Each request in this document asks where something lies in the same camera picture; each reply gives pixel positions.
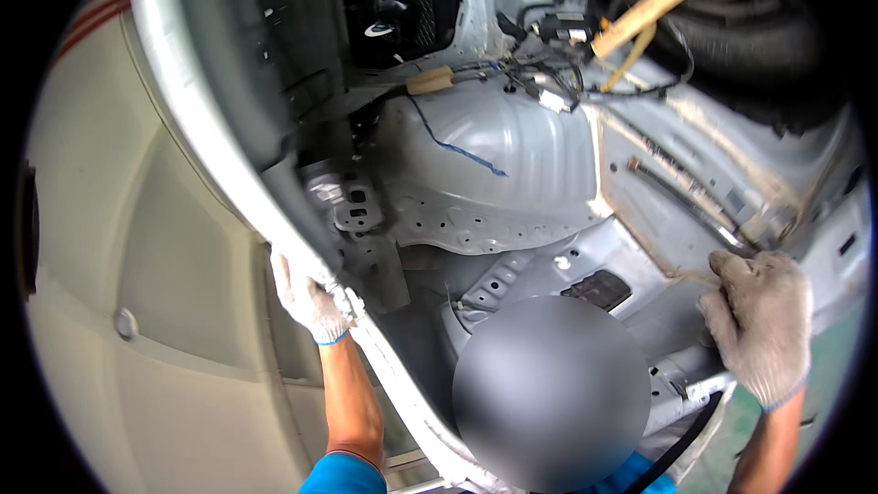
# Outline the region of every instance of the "black hose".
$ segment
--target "black hose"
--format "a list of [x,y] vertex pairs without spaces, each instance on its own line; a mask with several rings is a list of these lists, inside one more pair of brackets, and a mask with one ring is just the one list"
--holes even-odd
[[622,494],[640,494],[643,492],[646,487],[650,484],[653,484],[656,479],[661,477],[662,473],[667,471],[667,469],[674,463],[677,458],[679,458],[683,452],[692,444],[692,441],[696,439],[698,435],[701,434],[701,431],[704,430],[704,426],[707,425],[708,420],[711,416],[713,416],[714,411],[719,406],[719,401],[723,397],[722,391],[717,391],[716,393],[710,394],[710,400],[707,403],[707,406],[701,410],[701,413],[698,414],[698,418],[696,421],[692,422],[692,425],[686,430],[686,433],[680,437],[680,440],[674,443],[673,446],[668,448],[667,452],[664,453],[660,458],[653,463],[653,466],[646,470],[646,473],[642,474],[639,478],[637,478],[631,485],[625,489]]

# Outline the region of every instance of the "person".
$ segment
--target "person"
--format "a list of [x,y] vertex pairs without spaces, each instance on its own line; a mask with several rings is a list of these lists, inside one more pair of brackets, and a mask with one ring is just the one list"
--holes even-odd
[[[327,453],[301,494],[384,494],[380,473],[384,427],[363,363],[348,334],[351,324],[314,280],[291,274],[272,251],[278,296],[292,318],[320,346],[329,430]],[[813,294],[807,276],[781,252],[744,259],[725,251],[709,256],[721,287],[698,301],[723,364],[750,391],[763,413],[741,454],[729,492],[780,492],[796,456],[810,367]],[[610,477],[578,492],[623,492],[650,463],[635,453]],[[663,476],[646,492],[674,491]]]

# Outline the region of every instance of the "blue shirt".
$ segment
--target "blue shirt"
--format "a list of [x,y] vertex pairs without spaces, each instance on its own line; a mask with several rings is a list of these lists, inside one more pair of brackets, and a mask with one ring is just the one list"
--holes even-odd
[[[613,475],[598,484],[576,490],[576,494],[621,494],[652,465],[649,460],[635,452]],[[643,492],[673,494],[675,491],[671,478],[662,475]],[[346,452],[335,452],[323,456],[317,462],[311,475],[299,489],[299,494],[330,493],[386,494],[387,485],[379,470],[366,460]]]

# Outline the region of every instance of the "white work glove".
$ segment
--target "white work glove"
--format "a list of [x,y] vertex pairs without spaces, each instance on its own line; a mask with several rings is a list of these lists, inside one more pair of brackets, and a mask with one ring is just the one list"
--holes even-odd
[[291,274],[286,256],[273,247],[271,268],[284,309],[297,323],[311,331],[318,345],[331,346],[348,332],[350,321],[335,306],[332,295],[311,277]]
[[792,258],[760,252],[710,254],[722,281],[698,301],[723,364],[770,412],[805,385],[811,363],[811,283]]

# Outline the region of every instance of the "gloved hand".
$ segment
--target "gloved hand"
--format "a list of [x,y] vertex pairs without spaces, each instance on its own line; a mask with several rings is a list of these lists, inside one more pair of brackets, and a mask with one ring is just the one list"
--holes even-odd
[[321,346],[331,346],[350,328],[350,321],[335,306],[332,295],[311,277],[290,272],[286,256],[271,248],[271,268],[284,309],[314,336]]
[[710,268],[723,285],[703,295],[698,309],[725,367],[770,412],[795,395],[808,376],[810,280],[782,252],[760,252],[753,259],[712,252]]

